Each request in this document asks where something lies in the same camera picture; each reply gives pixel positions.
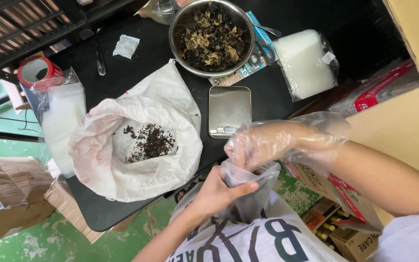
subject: person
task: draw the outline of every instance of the person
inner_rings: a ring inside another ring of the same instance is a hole
[[[370,147],[290,121],[237,132],[224,149],[247,170],[292,150],[310,156],[396,217],[384,228],[370,260],[419,261],[418,170]],[[235,199],[258,189],[256,182],[228,188],[220,169],[214,166],[205,182],[183,196],[169,225],[133,262],[346,261],[313,235],[274,191],[264,206],[265,218],[250,224],[218,218]]]

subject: hand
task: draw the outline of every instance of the hand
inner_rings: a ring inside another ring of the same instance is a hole
[[[178,6],[183,7],[184,5],[192,2],[193,0],[176,0],[176,3],[178,4]]]
[[[221,166],[213,166],[207,179],[198,192],[193,202],[186,208],[201,216],[201,221],[206,221],[213,215],[218,214],[235,199],[250,194],[258,189],[257,182],[241,184],[235,188],[229,188],[221,180]]]
[[[224,146],[224,151],[235,165],[248,171],[268,161],[281,159],[291,149],[302,154],[315,154],[327,149],[329,142],[334,140],[332,135],[298,122],[253,124],[237,131]]]

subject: black table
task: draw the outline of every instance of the black table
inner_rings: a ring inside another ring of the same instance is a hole
[[[337,41],[339,38],[335,33],[350,25],[352,21],[356,21],[359,18],[357,14],[363,12],[364,3],[368,1],[338,3],[335,0],[235,0],[233,2],[246,11],[252,10],[262,25],[276,28],[284,35],[313,28],[322,31],[339,47],[346,45],[347,40]],[[168,26],[139,16],[130,17],[126,21],[103,29],[99,38],[107,70],[105,76],[97,73],[94,39],[55,54],[50,60],[64,70],[69,67],[75,70],[85,87],[87,110],[90,110],[105,98],[119,97],[173,57],[169,48],[168,29]],[[131,60],[112,56],[121,34],[140,39],[138,49]],[[351,61],[358,59],[358,56],[352,56],[341,60],[340,52],[336,52],[336,56],[341,61],[341,67],[347,63],[352,64]],[[197,172],[199,174],[212,163],[225,158],[223,146],[226,140],[213,139],[208,134],[210,82],[191,74],[180,65],[177,68],[201,111],[200,137],[203,141],[203,152]],[[277,64],[260,70],[236,85],[246,86],[251,90],[253,121],[285,118],[313,99],[293,103]],[[100,232],[110,229],[160,197],[131,203],[109,201],[85,187],[77,177],[70,178],[67,182],[88,226]]]

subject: red tape roll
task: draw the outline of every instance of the red tape roll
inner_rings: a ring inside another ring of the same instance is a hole
[[[37,79],[37,75],[44,69],[47,71],[46,75],[42,79]],[[62,76],[64,76],[64,73],[61,68],[43,56],[27,58],[20,63],[17,70],[17,78],[28,87],[32,87],[35,82],[43,80],[35,85],[37,91],[46,91],[49,87],[61,85],[64,80],[62,78],[56,80],[56,78]]]

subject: dried mushroom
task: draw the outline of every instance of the dried mushroom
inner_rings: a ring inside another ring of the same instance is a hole
[[[182,58],[205,72],[222,72],[240,62],[243,30],[233,26],[222,6],[209,3],[206,12],[194,15],[194,22],[181,35]]]

